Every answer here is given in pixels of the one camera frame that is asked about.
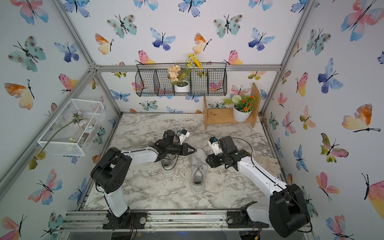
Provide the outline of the wooden shelf stand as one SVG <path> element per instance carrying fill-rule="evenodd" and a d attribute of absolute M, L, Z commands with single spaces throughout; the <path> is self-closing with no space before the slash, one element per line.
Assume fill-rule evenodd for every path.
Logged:
<path fill-rule="evenodd" d="M 259 118 L 258 117 L 259 107 L 262 101 L 261 93 L 255 83 L 252 84 L 251 95 L 254 96 L 255 99 L 257 100 L 256 106 L 254 107 L 250 115 L 243 121 L 243 123 L 250 123 L 251 126 L 254 128 L 256 121 Z M 203 117 L 204 117 L 205 130 L 207 130 L 208 125 L 238 123 L 234 118 L 235 114 L 233 111 L 234 111 L 234 108 L 208 109 L 207 100 L 206 100 L 206 97 L 204 96 Z"/>

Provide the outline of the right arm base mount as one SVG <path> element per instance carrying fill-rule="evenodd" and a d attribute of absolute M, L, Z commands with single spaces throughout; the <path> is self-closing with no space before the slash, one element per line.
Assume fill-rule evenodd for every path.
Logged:
<path fill-rule="evenodd" d="M 268 228 L 271 224 L 269 205 L 254 201 L 237 210 L 227 211 L 226 223 L 229 229 Z"/>

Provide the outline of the aluminium front rail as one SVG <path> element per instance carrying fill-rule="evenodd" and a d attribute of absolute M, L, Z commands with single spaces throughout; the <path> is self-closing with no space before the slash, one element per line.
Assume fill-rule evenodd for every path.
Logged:
<path fill-rule="evenodd" d="M 124 233 L 129 236 L 155 232 L 203 232 L 203 231 L 238 231 L 259 232 L 275 231 L 268 228 L 229 229 L 226 223 L 227 211 L 237 209 L 205 209 L 205 210 L 132 210 L 131 212 L 148 213 L 145 228 L 122 230 L 104 230 L 103 224 L 108 223 L 108 211 L 72 211 L 67 212 L 60 227 L 60 239 L 68 240 L 71 233 Z"/>

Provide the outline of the white pot orange flowers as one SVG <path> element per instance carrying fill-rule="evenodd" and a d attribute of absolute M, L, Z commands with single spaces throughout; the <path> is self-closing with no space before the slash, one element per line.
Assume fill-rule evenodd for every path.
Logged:
<path fill-rule="evenodd" d="M 236 122 L 243 123 L 254 110 L 256 97 L 253 95 L 233 95 L 231 98 L 224 99 L 225 105 L 233 105 L 233 116 Z"/>

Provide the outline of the pink artificial flower stem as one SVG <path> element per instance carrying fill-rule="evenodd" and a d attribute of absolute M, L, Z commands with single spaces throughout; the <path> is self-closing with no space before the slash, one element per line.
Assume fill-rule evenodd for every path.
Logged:
<path fill-rule="evenodd" d="M 66 119 L 55 122 L 38 141 L 41 149 L 30 161 L 29 170 L 34 170 L 38 166 L 38 160 L 45 159 L 47 153 L 76 153 L 75 145 L 79 144 L 81 129 L 87 124 L 87 118 L 79 110 L 69 113 Z"/>

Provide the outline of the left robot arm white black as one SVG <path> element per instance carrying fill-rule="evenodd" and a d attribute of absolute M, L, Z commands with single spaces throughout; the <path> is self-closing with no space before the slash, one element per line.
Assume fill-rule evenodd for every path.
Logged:
<path fill-rule="evenodd" d="M 122 184 L 130 167 L 160 162 L 163 173 L 172 175 L 179 156 L 196 152 L 195 148 L 185 143 L 189 135 L 190 132 L 185 129 L 178 132 L 166 130 L 160 140 L 144 149 L 107 150 L 91 171 L 91 178 L 95 182 L 96 190 L 104 195 L 109 213 L 116 218 L 122 218 L 130 212 L 122 192 Z"/>

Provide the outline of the white sneaker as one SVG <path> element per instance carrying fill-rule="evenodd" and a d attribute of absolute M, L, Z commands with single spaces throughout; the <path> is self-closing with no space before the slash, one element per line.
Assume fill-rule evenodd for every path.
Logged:
<path fill-rule="evenodd" d="M 167 154 L 167 156 L 161 160 L 162 172 L 165 176 L 171 177 L 176 170 L 177 155 Z"/>
<path fill-rule="evenodd" d="M 203 149 L 196 149 L 192 156 L 191 190 L 194 194 L 201 194 L 205 190 L 208 165 L 207 155 Z"/>

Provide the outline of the beige work glove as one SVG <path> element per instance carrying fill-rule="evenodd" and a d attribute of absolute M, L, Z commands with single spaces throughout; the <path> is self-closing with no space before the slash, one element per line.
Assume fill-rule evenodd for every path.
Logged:
<path fill-rule="evenodd" d="M 281 166 L 277 159 L 265 157 L 265 156 L 256 156 L 255 161 L 266 171 L 271 173 L 274 177 L 281 180 Z"/>

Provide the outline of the white pot peach flowers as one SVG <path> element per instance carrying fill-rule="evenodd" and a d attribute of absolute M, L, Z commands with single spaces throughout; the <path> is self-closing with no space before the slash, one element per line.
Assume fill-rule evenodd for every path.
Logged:
<path fill-rule="evenodd" d="M 195 53 L 188 55 L 183 67 L 179 64 L 168 67 L 168 78 L 171 80 L 175 93 L 191 91 L 192 73 L 197 69 L 202 70 L 203 68 Z"/>

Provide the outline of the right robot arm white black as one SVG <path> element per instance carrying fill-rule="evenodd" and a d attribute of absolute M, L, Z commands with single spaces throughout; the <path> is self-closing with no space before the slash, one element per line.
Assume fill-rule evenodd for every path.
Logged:
<path fill-rule="evenodd" d="M 311 224 L 303 191 L 296 184 L 288 185 L 265 170 L 252 153 L 239 150 L 230 136 L 211 137 L 208 145 L 213 154 L 206 163 L 211 168 L 230 167 L 249 178 L 267 197 L 267 207 L 256 203 L 246 207 L 246 216 L 252 222 L 268 224 L 283 238 Z"/>

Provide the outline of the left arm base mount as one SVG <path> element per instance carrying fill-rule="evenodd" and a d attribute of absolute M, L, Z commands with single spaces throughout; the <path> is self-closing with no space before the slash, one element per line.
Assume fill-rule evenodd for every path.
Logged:
<path fill-rule="evenodd" d="M 134 228 L 142 230 L 145 228 L 147 222 L 148 213 L 146 212 L 125 212 L 122 216 L 116 217 L 113 213 L 108 210 L 107 220 L 108 223 L 103 224 L 104 230 L 122 230 Z"/>

